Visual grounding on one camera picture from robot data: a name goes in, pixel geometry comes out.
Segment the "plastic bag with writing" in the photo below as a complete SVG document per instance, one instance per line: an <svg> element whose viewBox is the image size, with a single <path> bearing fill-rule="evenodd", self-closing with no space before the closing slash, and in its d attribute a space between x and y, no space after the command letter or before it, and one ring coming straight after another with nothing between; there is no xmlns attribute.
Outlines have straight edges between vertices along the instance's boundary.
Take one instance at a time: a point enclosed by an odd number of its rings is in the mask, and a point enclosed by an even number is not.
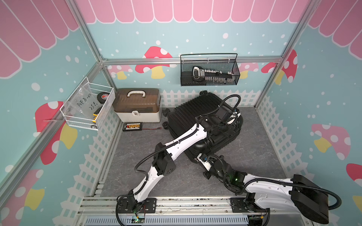
<svg viewBox="0 0 362 226"><path fill-rule="evenodd" d="M80 85L68 102L76 112L81 113L87 119L93 119L93 113L100 107L100 103L93 96L89 84Z"/></svg>

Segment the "black tape roll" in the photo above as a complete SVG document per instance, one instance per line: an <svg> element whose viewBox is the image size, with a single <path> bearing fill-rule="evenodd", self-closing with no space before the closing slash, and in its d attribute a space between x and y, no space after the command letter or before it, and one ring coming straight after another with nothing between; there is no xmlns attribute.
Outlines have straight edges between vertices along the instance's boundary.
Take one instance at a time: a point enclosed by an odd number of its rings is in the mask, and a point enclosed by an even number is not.
<svg viewBox="0 0 362 226"><path fill-rule="evenodd" d="M108 97L109 97L109 92L100 92L98 95L97 95L97 100L101 103L101 104L104 104Z"/></svg>

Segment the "socket wrench set in basket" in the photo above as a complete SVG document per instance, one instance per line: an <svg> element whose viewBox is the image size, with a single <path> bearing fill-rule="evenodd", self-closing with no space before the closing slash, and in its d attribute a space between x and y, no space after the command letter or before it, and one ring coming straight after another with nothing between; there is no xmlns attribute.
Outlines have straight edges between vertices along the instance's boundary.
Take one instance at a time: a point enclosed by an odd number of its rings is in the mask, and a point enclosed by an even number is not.
<svg viewBox="0 0 362 226"><path fill-rule="evenodd" d="M231 72L222 73L222 71L203 69L194 66L192 69L192 79L195 82L212 82L228 84L235 82L235 76Z"/></svg>

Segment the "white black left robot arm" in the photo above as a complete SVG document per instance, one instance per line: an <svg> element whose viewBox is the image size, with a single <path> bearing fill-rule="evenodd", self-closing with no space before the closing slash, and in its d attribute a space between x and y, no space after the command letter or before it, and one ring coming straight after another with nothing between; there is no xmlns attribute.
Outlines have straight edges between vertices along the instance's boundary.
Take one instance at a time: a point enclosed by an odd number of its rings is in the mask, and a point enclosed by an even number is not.
<svg viewBox="0 0 362 226"><path fill-rule="evenodd" d="M163 145L140 160L134 171L144 174L143 181L126 195L117 197L117 204L123 200L133 207L140 207L148 198L151 190L165 176L171 174L176 165L174 161L187 149L202 141L209 147L224 147L232 142L240 133L243 118L239 109L226 104L223 100L213 111L198 115L195 124L175 140ZM204 176L218 178L232 193L241 195L243 174L235 171L222 156L214 152L200 153L196 159L205 168Z"/></svg>

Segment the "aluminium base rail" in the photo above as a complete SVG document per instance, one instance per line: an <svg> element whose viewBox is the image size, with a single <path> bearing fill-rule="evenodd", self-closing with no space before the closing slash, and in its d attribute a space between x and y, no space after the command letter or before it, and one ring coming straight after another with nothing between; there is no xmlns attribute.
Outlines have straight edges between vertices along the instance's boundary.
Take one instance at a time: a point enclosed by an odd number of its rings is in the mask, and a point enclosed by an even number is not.
<svg viewBox="0 0 362 226"><path fill-rule="evenodd" d="M236 212L229 196L157 197L154 213L120 214L126 226L248 226L257 220L270 226L312 226L313 222L292 211ZM75 226L117 226L115 197L87 197L76 215Z"/></svg>

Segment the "black ribbed hard-shell suitcase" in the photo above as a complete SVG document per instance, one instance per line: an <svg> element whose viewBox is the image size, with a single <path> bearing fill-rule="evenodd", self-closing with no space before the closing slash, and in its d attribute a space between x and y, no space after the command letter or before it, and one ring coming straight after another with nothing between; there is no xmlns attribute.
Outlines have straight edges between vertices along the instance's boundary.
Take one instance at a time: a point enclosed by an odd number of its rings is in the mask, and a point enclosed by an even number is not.
<svg viewBox="0 0 362 226"><path fill-rule="evenodd" d="M240 134L243 124L243 117L240 112L240 131L229 134L211 134L212 124L210 124L208 115L218 108L226 108L234 111L238 109L240 102L241 96L238 94L229 95L222 100L211 92L203 91L198 97L181 104L173 110L168 108L163 110L162 114L167 118L167 127L173 138L180 137L194 125L198 125L200 128L203 127L203 130L207 132L206 138L198 141L184 151L193 163L197 163L197 157L200 153L204 153L206 156L215 154L234 141Z"/></svg>

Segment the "brown lidded white toolbox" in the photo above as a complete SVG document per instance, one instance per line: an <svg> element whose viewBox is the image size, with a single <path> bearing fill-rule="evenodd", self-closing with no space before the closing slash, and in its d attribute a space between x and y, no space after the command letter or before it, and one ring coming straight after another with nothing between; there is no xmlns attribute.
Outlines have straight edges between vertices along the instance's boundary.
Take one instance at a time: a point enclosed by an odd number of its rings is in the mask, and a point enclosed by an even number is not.
<svg viewBox="0 0 362 226"><path fill-rule="evenodd" d="M160 91L156 88L119 89L113 108L122 122L160 122Z"/></svg>

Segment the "black box with orange parts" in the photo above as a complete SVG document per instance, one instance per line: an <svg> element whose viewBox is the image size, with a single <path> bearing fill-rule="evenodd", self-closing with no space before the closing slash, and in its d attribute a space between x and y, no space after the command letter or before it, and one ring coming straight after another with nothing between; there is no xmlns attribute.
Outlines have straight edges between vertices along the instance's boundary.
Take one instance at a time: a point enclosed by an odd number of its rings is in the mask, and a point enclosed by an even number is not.
<svg viewBox="0 0 362 226"><path fill-rule="evenodd" d="M142 122L128 122L123 124L123 132L129 131L141 131L143 123Z"/></svg>

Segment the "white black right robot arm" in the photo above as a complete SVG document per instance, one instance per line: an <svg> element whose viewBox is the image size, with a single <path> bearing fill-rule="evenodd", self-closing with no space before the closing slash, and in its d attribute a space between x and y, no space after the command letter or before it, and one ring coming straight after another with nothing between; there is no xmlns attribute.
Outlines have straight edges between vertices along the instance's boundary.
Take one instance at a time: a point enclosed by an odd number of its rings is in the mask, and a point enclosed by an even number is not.
<svg viewBox="0 0 362 226"><path fill-rule="evenodd" d="M330 210L341 206L341 198L306 177L295 174L291 179L262 178L234 170L222 156L200 154L196 160L205 168L207 179L217 178L235 195L246 194L246 210L293 210L320 224L329 223Z"/></svg>

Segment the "yellow black tool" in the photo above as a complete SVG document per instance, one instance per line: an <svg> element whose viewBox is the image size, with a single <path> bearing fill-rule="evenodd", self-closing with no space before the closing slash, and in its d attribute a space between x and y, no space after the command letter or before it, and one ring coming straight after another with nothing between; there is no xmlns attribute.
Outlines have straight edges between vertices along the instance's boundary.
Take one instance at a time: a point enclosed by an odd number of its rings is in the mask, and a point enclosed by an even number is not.
<svg viewBox="0 0 362 226"><path fill-rule="evenodd" d="M101 111L101 108L98 108L98 109L93 113L93 120L92 120L93 123L96 123L96 119L97 119L100 111Z"/></svg>

